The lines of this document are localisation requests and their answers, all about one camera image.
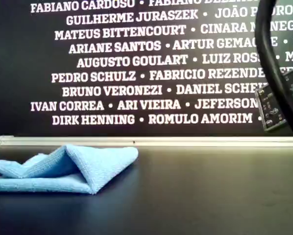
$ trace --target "black wall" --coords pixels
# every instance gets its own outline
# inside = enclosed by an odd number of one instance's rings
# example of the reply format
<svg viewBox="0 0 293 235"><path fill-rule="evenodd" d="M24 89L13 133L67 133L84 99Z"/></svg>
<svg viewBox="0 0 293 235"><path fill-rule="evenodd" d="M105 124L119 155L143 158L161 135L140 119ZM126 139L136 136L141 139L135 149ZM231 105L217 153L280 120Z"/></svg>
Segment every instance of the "black wall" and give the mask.
<svg viewBox="0 0 293 235"><path fill-rule="evenodd" d="M254 47L245 48L217 48L219 38L253 38L254 32L250 30L251 22L255 17L251 15L251 8L257 6L258 1L228 2L228 3L204 3L174 5L174 6L149 6L149 1L136 5L133 8L103 9L91 11L68 11L68 12L48 12L31 13L31 3L43 3L44 1L0 1L0 135L15 136L263 136L265 133L262 124L258 120L259 112L257 107L238 109L195 109L194 105L198 99L211 98L248 98L254 99L254 93L224 93L225 84L233 83L265 83L261 77L245 77L231 79L209 79L208 69L222 68L260 68L256 63L234 63L233 53L254 53ZM293 1L280 0L278 5L289 5L293 9ZM241 8L248 10L246 17L216 18L218 8ZM114 24L88 24L73 25L66 24L66 17L71 15L93 15L108 13L134 12L138 16L144 11L170 11L198 9L198 19L195 20L174 20L174 21L152 21L152 22L131 22ZM280 21L287 25L293 21L293 14L279 15L273 17L274 21ZM233 33L202 33L202 24L219 23L245 23L247 32ZM100 29L113 27L132 26L156 26L156 25L186 25L184 35L149 36L149 37L120 37L120 38L98 38L90 40L55 40L56 30L72 29ZM272 36L277 37L278 46L275 48L276 54L280 56L281 67L293 67L293 61L286 61L286 51L293 51L293 28L284 31L274 31ZM175 40L185 39L212 39L214 48L172 50ZM133 41L160 41L159 51L137 51L137 52L110 52L92 54L69 54L71 44L91 44L102 42L133 42ZM231 63L205 64L203 54L230 53ZM129 66L129 67L107 67L107 68L77 68L80 58L95 57L115 57L144 55L180 55L187 54L188 59L185 65L171 66ZM150 70L182 70L182 69L203 69L206 72L204 79L190 80L150 80ZM86 82L86 83L52 83L52 73L73 73L98 71L135 71L135 81L120 82ZM176 94L176 85L192 84L219 84L223 90L222 94ZM162 85L162 95L144 96L107 96L103 86L128 86L128 85ZM63 87L78 86L99 86L102 95L92 97L63 97ZM138 105L138 110L117 110L120 100L150 100L150 99L177 99L180 110L142 110ZM57 111L38 112L31 111L31 102L57 101L89 101L101 100L104 111ZM246 123L201 123L204 114L251 114L251 118ZM135 123L126 125L53 125L53 116L77 115L81 121L81 115L134 115ZM198 115L198 123L193 124L149 124L151 114L191 114ZM289 129L284 129L274 135L291 135Z"/></svg>

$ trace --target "electronic component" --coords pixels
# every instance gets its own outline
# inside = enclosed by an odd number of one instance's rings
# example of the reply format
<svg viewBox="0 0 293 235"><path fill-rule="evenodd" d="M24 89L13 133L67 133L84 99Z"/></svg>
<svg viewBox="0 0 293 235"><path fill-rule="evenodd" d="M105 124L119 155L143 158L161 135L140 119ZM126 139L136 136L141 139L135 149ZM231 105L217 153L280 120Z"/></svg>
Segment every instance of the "electronic component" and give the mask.
<svg viewBox="0 0 293 235"><path fill-rule="evenodd" d="M264 131L269 132L286 125L285 117L268 84L258 89L255 95Z"/></svg>
<svg viewBox="0 0 293 235"><path fill-rule="evenodd" d="M283 74L283 78L288 87L287 93L293 99L293 69ZM287 123L268 84L258 89L255 96L265 131L273 131Z"/></svg>

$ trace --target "cloth fold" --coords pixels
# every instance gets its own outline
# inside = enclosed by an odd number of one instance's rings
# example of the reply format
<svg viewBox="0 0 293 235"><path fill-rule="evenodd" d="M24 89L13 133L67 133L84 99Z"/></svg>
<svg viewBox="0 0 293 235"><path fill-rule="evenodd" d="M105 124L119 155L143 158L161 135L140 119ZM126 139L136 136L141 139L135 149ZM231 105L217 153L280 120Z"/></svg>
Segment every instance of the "cloth fold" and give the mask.
<svg viewBox="0 0 293 235"><path fill-rule="evenodd" d="M64 145L23 164L0 160L0 191L96 194L138 157L134 147Z"/></svg>

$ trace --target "black cable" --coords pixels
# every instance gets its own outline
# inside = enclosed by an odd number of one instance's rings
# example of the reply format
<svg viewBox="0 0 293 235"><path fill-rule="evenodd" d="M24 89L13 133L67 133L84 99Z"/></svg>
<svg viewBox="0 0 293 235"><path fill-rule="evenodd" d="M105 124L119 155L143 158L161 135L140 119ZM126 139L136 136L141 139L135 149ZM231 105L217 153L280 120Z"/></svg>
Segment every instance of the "black cable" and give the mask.
<svg viewBox="0 0 293 235"><path fill-rule="evenodd" d="M293 100L271 44L270 22L276 0L260 0L255 22L255 42L263 72L293 131Z"/></svg>

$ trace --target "blue microfiber cloth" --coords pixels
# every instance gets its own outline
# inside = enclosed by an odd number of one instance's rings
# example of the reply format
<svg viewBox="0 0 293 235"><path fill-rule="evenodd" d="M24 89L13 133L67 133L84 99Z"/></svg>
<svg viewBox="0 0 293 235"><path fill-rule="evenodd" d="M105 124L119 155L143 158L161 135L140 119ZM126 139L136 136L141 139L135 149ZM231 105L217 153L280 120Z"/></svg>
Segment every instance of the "blue microfiber cloth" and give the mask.
<svg viewBox="0 0 293 235"><path fill-rule="evenodd" d="M134 147L64 145L24 164L0 160L0 191L96 194L138 157Z"/></svg>

